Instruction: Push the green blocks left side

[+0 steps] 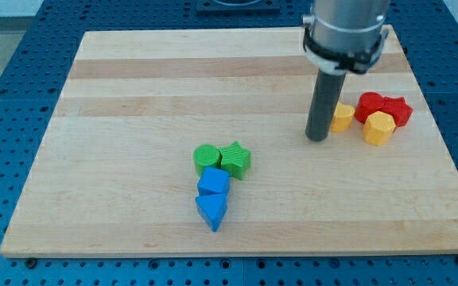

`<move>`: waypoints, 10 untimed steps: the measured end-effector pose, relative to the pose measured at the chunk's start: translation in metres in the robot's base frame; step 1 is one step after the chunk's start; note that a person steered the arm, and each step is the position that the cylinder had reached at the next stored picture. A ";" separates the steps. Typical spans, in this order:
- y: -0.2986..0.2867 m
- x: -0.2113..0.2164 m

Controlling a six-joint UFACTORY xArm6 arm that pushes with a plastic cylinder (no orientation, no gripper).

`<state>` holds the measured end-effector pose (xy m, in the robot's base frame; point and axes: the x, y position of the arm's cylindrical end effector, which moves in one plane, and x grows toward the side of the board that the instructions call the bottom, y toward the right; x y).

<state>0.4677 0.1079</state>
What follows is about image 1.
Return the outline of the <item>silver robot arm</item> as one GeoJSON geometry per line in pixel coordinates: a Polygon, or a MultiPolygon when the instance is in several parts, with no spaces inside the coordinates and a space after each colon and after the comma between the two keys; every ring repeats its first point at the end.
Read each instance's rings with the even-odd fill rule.
{"type": "Polygon", "coordinates": [[[389,0],[313,1],[301,16],[307,59],[329,75],[366,73],[384,49],[389,5],[389,0]]]}

